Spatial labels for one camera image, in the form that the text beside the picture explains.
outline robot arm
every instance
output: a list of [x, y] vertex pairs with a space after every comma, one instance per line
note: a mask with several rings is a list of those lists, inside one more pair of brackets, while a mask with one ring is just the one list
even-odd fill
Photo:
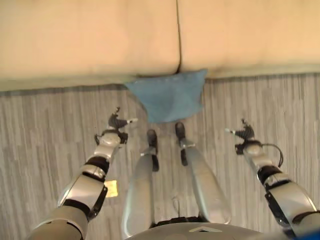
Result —
[[254, 130], [242, 120], [244, 130], [227, 132], [242, 138], [242, 144], [235, 145], [238, 155], [244, 155], [254, 174], [265, 189], [265, 198], [277, 223], [284, 227], [289, 237], [320, 227], [320, 213], [306, 190], [293, 182], [289, 176], [273, 164], [255, 140]]
[[29, 235], [28, 240], [84, 240], [88, 223], [101, 210], [108, 189], [104, 182], [119, 148], [128, 134], [119, 129], [137, 119], [118, 119], [117, 108], [101, 135], [95, 135], [96, 149], [62, 192], [57, 208]]

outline cable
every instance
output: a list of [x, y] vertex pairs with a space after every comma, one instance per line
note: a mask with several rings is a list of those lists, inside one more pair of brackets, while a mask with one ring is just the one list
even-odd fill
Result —
[[101, 135], [98, 135], [98, 134], [95, 134], [95, 135], [94, 135], [94, 140], [95, 140], [95, 143], [96, 143], [97, 146], [100, 144], [99, 138], [101, 138], [101, 137], [102, 137], [102, 136], [101, 136]]
[[280, 168], [282, 166], [282, 164], [284, 163], [284, 154], [282, 153], [281, 149], [277, 145], [272, 144], [272, 143], [264, 143], [264, 144], [262, 144], [262, 146], [271, 146], [271, 147], [274, 147], [279, 150], [280, 159], [279, 159], [279, 163], [278, 163], [278, 168]]

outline floor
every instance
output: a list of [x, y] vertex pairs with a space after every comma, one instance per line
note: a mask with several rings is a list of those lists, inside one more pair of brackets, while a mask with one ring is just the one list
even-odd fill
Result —
[[[270, 232], [278, 228], [264, 192], [249, 166], [234, 151], [236, 140], [224, 129], [241, 118], [262, 142], [279, 145], [282, 170], [307, 189], [319, 206], [320, 75], [279, 75], [207, 80], [203, 110], [185, 119], [187, 135], [197, 143], [216, 173], [232, 209], [232, 224]], [[174, 124], [148, 124], [139, 101], [123, 86], [73, 87], [0, 93], [0, 239], [18, 240], [52, 210], [59, 193], [95, 149], [115, 107], [121, 116], [139, 118], [126, 127], [129, 141], [111, 166], [119, 195], [107, 198], [88, 229], [87, 239], [120, 239], [122, 206], [129, 178], [146, 147], [146, 130], [159, 137], [160, 172], [154, 174], [155, 218], [177, 217], [172, 198], [185, 216], [198, 213], [191, 180], [181, 165]], [[268, 149], [278, 161], [278, 153]]]

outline sofa cushion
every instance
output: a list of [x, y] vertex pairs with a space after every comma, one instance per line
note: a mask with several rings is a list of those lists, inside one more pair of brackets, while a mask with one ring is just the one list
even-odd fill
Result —
[[0, 36], [0, 90], [167, 75], [180, 60], [175, 0], [2, 0]]
[[320, 0], [178, 0], [181, 70], [320, 71]]

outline blue object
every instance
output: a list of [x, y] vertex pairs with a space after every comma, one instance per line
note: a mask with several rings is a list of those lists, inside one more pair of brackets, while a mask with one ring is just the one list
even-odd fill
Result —
[[320, 240], [320, 230], [311, 232], [304, 236], [294, 237], [294, 240]]
[[166, 123], [189, 117], [202, 108], [201, 92], [207, 70], [171, 76], [141, 78], [125, 86], [144, 105], [150, 123]]

